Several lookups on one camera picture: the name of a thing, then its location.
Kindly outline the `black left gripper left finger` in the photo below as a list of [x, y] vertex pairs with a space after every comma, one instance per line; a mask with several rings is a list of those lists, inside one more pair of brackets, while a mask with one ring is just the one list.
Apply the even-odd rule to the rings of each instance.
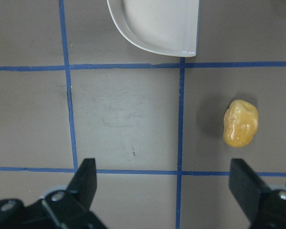
[[86, 158], [78, 167], [66, 191], [69, 192], [85, 210], [90, 210], [96, 189], [96, 162], [94, 158]]

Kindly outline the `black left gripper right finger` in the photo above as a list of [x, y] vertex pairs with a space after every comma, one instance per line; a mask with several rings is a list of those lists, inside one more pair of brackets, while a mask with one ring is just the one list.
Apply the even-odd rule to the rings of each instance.
[[271, 192], [270, 187], [240, 158], [231, 159], [228, 185], [243, 213], [253, 223]]

